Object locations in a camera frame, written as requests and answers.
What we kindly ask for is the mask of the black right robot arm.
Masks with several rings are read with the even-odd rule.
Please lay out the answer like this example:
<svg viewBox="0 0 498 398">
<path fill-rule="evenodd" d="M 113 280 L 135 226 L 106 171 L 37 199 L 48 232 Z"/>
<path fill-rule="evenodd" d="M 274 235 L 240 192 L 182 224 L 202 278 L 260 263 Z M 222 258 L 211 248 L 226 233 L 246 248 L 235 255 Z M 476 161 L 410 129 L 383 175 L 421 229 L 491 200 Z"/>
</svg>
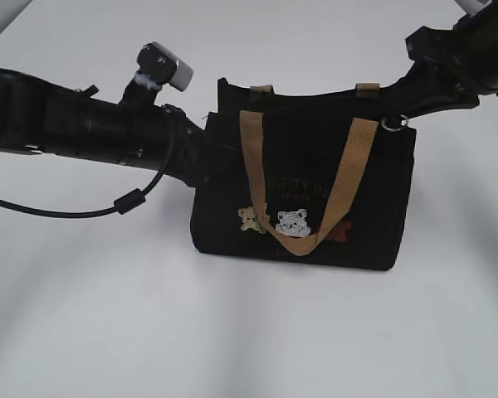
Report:
<svg viewBox="0 0 498 398">
<path fill-rule="evenodd" d="M 498 97 L 498 1 L 465 15 L 450 29 L 418 28 L 405 39 L 408 73 L 379 92 L 381 115 L 413 119 L 474 109 Z"/>
</svg>

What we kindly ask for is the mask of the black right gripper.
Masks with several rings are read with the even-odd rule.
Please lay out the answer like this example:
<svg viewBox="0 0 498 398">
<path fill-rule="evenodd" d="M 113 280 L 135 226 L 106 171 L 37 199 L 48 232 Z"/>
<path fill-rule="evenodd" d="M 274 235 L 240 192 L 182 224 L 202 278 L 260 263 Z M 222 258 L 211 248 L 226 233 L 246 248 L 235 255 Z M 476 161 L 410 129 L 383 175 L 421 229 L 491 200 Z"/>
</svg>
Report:
<svg viewBox="0 0 498 398">
<path fill-rule="evenodd" d="M 473 109 L 480 104 L 478 94 L 468 88 L 462 73 L 450 60 L 448 30 L 420 27 L 406 38 L 410 71 L 378 94 L 377 120 L 410 119 L 423 112 Z"/>
</svg>

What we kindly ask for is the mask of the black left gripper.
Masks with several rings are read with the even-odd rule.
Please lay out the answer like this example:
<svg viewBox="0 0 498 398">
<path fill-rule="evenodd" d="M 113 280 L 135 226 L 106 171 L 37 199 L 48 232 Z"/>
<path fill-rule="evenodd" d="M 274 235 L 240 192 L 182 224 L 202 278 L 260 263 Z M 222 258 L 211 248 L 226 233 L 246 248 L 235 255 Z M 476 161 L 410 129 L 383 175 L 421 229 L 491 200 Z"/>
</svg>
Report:
<svg viewBox="0 0 498 398">
<path fill-rule="evenodd" d="M 187 185 L 207 179 L 203 165 L 205 134 L 171 104 L 132 110 L 105 103 L 112 123 L 103 138 L 103 162 L 154 170 L 167 163 L 165 173 Z"/>
</svg>

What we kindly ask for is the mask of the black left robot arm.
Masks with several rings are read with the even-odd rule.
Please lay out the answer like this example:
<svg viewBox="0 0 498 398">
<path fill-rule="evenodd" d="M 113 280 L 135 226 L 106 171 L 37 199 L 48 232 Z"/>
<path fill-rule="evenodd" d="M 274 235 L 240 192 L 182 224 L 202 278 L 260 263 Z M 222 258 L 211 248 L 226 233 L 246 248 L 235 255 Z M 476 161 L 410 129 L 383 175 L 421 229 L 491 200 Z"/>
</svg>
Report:
<svg viewBox="0 0 498 398">
<path fill-rule="evenodd" d="M 207 180 L 203 130 L 170 104 L 113 104 L 0 68 L 0 152 L 157 170 L 197 187 Z"/>
</svg>

